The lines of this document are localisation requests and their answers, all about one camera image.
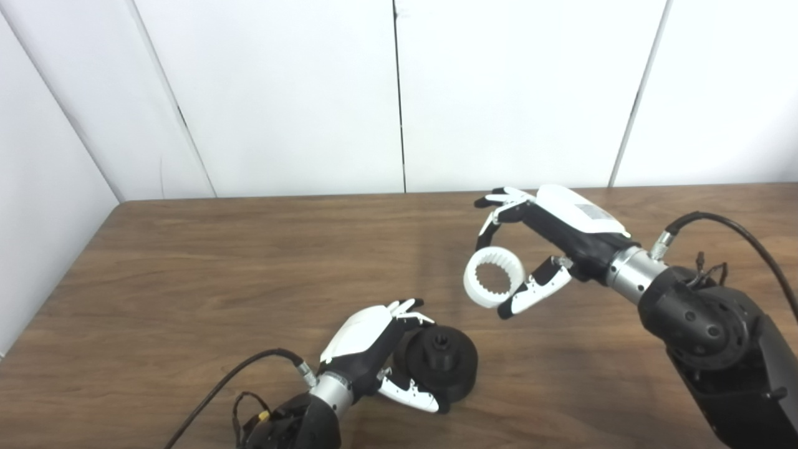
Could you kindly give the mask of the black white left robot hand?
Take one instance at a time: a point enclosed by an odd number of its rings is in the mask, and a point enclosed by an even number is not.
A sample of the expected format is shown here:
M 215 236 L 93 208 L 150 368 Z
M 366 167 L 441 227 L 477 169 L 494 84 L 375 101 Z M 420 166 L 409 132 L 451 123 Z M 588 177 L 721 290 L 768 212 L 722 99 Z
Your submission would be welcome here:
M 322 351 L 317 385 L 310 394 L 327 404 L 339 420 L 361 398 L 375 394 L 423 412 L 447 414 L 446 400 L 385 366 L 406 333 L 437 325 L 415 310 L 422 305 L 422 299 L 411 298 L 351 315 Z

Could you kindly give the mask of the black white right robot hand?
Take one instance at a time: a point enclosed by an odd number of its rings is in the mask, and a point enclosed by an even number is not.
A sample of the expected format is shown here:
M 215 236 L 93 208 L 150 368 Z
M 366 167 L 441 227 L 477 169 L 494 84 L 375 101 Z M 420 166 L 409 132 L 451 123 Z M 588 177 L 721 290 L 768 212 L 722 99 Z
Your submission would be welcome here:
M 491 208 L 467 263 L 463 282 L 476 304 L 509 319 L 538 304 L 571 279 L 604 283 L 611 264 L 629 248 L 638 248 L 621 222 L 588 199 L 559 185 L 543 185 L 536 194 L 509 186 L 479 197 L 476 208 Z M 560 250 L 527 272 L 516 254 L 493 245 L 503 224 L 522 223 Z M 507 292 L 491 292 L 479 281 L 477 268 L 495 265 L 507 275 Z

